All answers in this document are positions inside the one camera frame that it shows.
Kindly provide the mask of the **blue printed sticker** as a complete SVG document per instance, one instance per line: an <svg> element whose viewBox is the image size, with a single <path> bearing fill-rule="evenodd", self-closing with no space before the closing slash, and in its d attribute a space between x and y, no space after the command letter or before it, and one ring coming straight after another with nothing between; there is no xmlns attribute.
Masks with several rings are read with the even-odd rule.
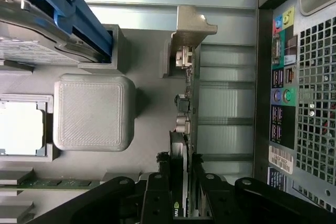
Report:
<svg viewBox="0 0 336 224"><path fill-rule="evenodd" d="M281 191L286 191L286 176L273 167L268 167L267 184Z"/></svg>

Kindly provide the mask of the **white barcode label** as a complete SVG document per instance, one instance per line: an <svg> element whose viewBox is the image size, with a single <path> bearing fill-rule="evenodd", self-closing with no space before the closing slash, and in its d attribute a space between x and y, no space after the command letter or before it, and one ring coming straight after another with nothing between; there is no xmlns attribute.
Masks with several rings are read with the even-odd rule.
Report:
<svg viewBox="0 0 336 224"><path fill-rule="evenodd" d="M281 170L292 175L293 173L293 156L275 146L269 145L268 151L268 161L269 163L275 165Z"/></svg>

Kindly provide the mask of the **green RAM stick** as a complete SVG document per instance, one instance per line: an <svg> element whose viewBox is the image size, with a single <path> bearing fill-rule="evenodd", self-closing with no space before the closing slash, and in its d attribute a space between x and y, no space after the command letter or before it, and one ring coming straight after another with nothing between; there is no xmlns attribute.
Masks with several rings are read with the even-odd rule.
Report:
<svg viewBox="0 0 336 224"><path fill-rule="evenodd" d="M16 187L20 189L92 189L100 185L99 180L83 179L44 179L33 178L19 183Z"/></svg>

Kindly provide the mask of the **grey printed parts rack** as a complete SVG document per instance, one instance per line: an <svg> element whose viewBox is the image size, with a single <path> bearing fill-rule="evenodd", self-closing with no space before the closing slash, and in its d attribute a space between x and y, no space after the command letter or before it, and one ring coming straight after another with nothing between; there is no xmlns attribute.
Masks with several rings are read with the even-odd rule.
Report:
<svg viewBox="0 0 336 224"><path fill-rule="evenodd" d="M123 152L61 151L51 162L0 161L7 172L41 178L100 180L106 173L138 174L157 169L156 155L169 150L176 119L174 97L182 77L160 78L160 54L169 31L123 31L131 60L127 77L139 89L139 116L131 145ZM201 47L197 150L205 169L234 182L253 174L256 28L239 22L219 26Z"/></svg>

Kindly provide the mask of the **grey square printed block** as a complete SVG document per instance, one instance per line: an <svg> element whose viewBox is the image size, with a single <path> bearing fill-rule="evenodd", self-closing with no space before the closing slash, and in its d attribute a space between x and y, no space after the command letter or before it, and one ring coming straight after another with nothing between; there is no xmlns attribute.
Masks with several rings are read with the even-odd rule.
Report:
<svg viewBox="0 0 336 224"><path fill-rule="evenodd" d="M122 152L134 137L136 87L123 75L63 74L54 85L53 143L62 151Z"/></svg>

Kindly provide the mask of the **desktop computer rear panel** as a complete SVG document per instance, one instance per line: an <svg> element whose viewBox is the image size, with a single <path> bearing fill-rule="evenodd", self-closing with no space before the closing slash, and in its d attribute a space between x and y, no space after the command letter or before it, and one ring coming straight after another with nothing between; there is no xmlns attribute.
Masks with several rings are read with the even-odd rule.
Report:
<svg viewBox="0 0 336 224"><path fill-rule="evenodd" d="M258 0L253 176L336 215L336 0ZM292 175L268 161L293 156Z"/></svg>

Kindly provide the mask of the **CPU with silver lid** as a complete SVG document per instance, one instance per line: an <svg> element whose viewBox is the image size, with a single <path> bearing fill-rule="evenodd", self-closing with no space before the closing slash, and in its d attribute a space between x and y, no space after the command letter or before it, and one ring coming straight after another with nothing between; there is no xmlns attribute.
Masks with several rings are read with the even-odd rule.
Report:
<svg viewBox="0 0 336 224"><path fill-rule="evenodd" d="M0 100L0 155L46 156L45 102Z"/></svg>

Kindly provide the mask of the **hard disk in blue caddy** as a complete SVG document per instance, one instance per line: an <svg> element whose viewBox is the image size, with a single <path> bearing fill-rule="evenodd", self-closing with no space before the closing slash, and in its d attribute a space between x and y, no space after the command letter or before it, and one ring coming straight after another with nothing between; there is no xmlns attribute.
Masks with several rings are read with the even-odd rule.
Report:
<svg viewBox="0 0 336 224"><path fill-rule="evenodd" d="M113 37L93 14L85 0L29 0L46 11L54 24L68 35L83 39L100 55L98 62L111 62Z"/></svg>

